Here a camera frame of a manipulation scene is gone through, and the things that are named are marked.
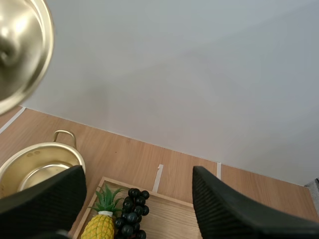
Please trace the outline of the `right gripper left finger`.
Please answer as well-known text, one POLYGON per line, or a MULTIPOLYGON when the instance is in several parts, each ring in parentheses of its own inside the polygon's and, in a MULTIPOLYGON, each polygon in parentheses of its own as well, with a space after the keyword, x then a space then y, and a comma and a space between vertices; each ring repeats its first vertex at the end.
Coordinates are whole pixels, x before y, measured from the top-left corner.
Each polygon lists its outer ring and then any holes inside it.
POLYGON ((87 195, 82 166, 0 201, 2 239, 67 239, 87 195))

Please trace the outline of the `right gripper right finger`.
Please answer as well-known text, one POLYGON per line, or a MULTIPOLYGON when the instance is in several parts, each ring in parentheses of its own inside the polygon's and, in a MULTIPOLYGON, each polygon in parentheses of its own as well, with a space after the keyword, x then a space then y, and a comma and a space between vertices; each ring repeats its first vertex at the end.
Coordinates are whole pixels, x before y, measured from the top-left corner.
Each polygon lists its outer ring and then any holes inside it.
POLYGON ((204 239, 317 239, 318 223, 237 192, 202 166, 192 172, 192 199, 204 239))

